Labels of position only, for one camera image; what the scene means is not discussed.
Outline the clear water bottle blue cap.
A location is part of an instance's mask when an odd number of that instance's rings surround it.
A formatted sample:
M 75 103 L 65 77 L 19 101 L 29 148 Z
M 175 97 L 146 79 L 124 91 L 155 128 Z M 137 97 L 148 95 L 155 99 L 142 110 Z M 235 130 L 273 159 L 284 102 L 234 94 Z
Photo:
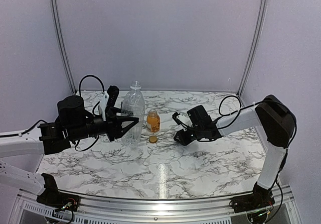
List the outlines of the clear water bottle blue cap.
M 135 124 L 122 138 L 125 146 L 133 146 L 140 142 L 143 119 L 145 114 L 145 101 L 141 92 L 141 83 L 133 81 L 130 91 L 121 103 L 121 116 L 138 118 Z

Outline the orange object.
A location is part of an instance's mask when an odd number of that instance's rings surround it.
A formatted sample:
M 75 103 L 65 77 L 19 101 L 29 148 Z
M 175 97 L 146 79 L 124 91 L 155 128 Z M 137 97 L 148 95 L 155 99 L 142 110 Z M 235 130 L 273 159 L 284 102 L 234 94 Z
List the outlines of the orange object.
M 146 126 L 147 126 L 147 129 L 152 133 L 156 133 L 160 130 L 160 117 L 157 111 L 150 110 L 148 112 L 148 115 L 146 118 Z

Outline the yellow juice bottle cap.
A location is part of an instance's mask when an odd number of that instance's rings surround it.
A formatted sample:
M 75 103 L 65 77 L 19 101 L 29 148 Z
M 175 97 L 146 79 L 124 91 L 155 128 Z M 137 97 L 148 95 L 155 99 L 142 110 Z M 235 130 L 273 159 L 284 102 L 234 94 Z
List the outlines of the yellow juice bottle cap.
M 158 141 L 158 138 L 157 138 L 157 136 L 152 135 L 149 137 L 148 141 L 150 143 L 156 143 Z

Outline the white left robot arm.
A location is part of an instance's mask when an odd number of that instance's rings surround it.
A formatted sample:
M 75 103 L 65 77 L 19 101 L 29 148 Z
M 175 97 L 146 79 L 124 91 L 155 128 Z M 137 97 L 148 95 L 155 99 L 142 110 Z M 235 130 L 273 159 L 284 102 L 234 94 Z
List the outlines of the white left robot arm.
M 87 138 L 98 139 L 107 135 L 110 141 L 120 139 L 139 119 L 118 116 L 117 94 L 103 93 L 99 115 L 85 109 L 84 99 L 72 95 L 58 102 L 58 117 L 53 123 L 38 121 L 33 127 L 12 134 L 1 135 L 1 157 L 27 154 L 51 155 L 78 146 Z

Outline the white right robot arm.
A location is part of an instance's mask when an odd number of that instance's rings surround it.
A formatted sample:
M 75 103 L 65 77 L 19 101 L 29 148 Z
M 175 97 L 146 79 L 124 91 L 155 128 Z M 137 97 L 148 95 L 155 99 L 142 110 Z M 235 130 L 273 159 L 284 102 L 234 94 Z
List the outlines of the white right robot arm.
M 297 122 L 295 115 L 274 95 L 262 101 L 242 107 L 228 115 L 211 119 L 202 105 L 187 112 L 189 122 L 183 122 L 179 113 L 172 115 L 173 120 L 183 127 L 176 132 L 174 140 L 183 146 L 193 141 L 213 142 L 231 133 L 261 126 L 267 137 L 268 149 L 262 172 L 249 195 L 248 203 L 259 208 L 268 200 L 272 187 L 283 170 L 288 148 L 293 141 Z

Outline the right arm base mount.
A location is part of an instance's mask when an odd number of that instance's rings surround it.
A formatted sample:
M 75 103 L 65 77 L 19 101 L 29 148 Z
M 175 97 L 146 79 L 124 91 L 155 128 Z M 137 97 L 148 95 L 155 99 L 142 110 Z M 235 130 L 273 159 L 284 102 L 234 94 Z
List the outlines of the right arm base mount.
M 274 204 L 275 200 L 272 196 L 271 188 L 264 189 L 260 187 L 257 182 L 254 184 L 251 194 L 232 197 L 229 202 L 230 207 L 234 209 L 235 213 L 252 211 Z

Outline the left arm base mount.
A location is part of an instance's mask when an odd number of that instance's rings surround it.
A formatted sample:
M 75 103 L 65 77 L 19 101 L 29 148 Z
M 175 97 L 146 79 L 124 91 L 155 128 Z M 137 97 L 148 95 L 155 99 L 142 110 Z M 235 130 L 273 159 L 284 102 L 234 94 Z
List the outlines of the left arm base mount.
M 74 194 L 67 194 L 58 190 L 56 181 L 52 175 L 43 173 L 45 190 L 37 195 L 36 201 L 40 204 L 55 207 L 56 211 L 69 210 L 77 211 L 80 197 Z

